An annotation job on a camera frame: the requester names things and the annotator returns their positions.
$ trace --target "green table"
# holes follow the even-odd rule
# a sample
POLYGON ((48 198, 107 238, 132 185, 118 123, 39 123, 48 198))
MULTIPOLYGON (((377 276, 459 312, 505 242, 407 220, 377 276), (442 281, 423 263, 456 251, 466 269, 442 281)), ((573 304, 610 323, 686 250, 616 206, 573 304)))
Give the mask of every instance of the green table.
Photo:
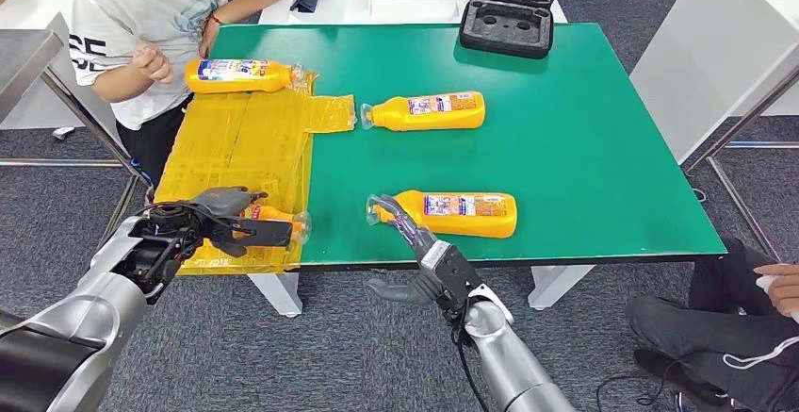
POLYGON ((317 94, 352 93, 358 107, 395 95, 485 96, 476 130, 357 127, 315 137, 314 230, 303 269, 413 265, 393 228, 365 220, 369 194, 408 189, 515 196, 511 238, 446 237, 483 265, 695 261, 725 252, 598 25, 557 25, 543 60, 464 49, 457 37, 454 25, 222 28, 213 58, 300 63, 319 73, 317 94))

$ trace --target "foam insert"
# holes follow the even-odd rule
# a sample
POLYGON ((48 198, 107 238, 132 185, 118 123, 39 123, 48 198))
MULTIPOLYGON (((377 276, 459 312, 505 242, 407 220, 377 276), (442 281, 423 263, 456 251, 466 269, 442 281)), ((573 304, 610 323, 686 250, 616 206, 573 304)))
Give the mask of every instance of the foam insert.
POLYGON ((544 58, 552 47, 552 14, 546 8, 472 0, 464 10, 463 47, 526 58, 544 58))

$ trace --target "orange bottle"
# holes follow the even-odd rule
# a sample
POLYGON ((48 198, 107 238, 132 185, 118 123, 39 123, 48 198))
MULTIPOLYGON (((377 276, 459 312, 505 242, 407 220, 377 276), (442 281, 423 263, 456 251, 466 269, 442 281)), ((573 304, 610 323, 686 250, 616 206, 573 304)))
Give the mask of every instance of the orange bottle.
POLYGON ((186 85, 195 93, 278 91, 305 85, 300 65, 271 60, 193 59, 186 64, 186 85))
MULTIPOLYGON (((375 198, 367 201, 367 221, 391 221, 392 214, 375 198)), ((508 238, 516 229, 516 200, 507 193, 406 190, 394 199, 416 224, 433 233, 508 238)))
POLYGON ((485 100, 478 91, 458 91, 406 98, 396 96, 370 106, 361 105, 361 126, 392 131, 473 129, 485 120, 485 100))
POLYGON ((241 213, 241 217, 257 221, 291 222, 291 240, 300 244, 304 244, 311 237, 311 215, 307 211, 290 214, 274 206, 249 205, 241 213))

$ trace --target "hand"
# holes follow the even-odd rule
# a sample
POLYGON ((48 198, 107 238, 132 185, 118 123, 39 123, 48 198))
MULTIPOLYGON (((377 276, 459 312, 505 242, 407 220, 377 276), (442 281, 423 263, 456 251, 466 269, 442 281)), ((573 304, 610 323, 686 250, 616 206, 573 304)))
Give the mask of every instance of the hand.
POLYGON ((156 82, 169 84, 172 82, 172 66, 167 56, 160 49, 148 42, 141 42, 133 53, 131 65, 139 72, 156 82))
POLYGON ((769 264, 755 268, 755 272, 775 277, 769 299, 777 311, 788 317, 792 311, 799 311, 799 265, 769 264))
POLYGON ((217 40, 217 35, 220 34, 220 23, 214 21, 210 16, 208 22, 205 23, 205 30, 203 31, 203 40, 200 42, 200 57, 207 58, 211 48, 214 47, 214 41, 217 40))

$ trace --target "person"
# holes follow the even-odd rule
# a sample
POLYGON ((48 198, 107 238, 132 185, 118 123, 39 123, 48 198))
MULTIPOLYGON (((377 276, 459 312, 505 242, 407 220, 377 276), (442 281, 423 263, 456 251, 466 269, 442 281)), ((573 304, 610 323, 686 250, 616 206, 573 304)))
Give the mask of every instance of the person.
POLYGON ((790 317, 799 311, 799 266, 723 241, 728 255, 694 263, 687 307, 651 296, 628 302, 630 326, 647 346, 635 351, 636 364, 702 412, 731 410, 727 395, 758 412, 799 408, 799 345, 748 370, 722 358, 768 354, 799 336, 790 317), (755 283, 761 275, 776 276, 768 294, 755 283))
POLYGON ((73 0, 67 19, 77 83, 111 104, 122 145, 153 190, 192 98, 186 63, 208 55, 221 24, 276 1, 73 0))

